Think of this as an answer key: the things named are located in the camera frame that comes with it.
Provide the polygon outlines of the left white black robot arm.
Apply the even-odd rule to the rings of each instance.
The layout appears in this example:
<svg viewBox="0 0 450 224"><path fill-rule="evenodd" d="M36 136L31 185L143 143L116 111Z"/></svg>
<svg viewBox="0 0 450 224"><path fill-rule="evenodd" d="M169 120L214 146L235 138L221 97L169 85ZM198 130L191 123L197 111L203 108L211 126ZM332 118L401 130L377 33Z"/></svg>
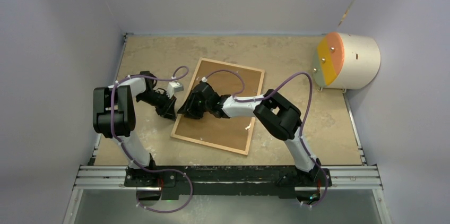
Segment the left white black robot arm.
<svg viewBox="0 0 450 224"><path fill-rule="evenodd" d="M134 102L149 104L160 117L175 120L175 91L183 89L174 78L168 81L165 89L157 88L157 81L152 73L142 71L93 91L94 130L115 141L127 158L130 176L137 175L144 186L152 186L158 181L158 170L153 157L134 131Z"/></svg>

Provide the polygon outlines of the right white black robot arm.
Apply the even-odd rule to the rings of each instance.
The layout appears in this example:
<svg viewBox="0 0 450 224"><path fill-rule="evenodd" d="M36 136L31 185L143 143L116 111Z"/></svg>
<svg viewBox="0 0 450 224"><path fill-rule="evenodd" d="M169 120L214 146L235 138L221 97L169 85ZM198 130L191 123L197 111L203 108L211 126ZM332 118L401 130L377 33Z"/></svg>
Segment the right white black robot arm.
<svg viewBox="0 0 450 224"><path fill-rule="evenodd" d="M253 97L235 97L219 95L209 83L201 82L191 90L177 113L190 119L201 119L204 113L216 118L255 117L273 137L285 143L302 184L311 185L327 178L304 140L301 111L276 90Z"/></svg>

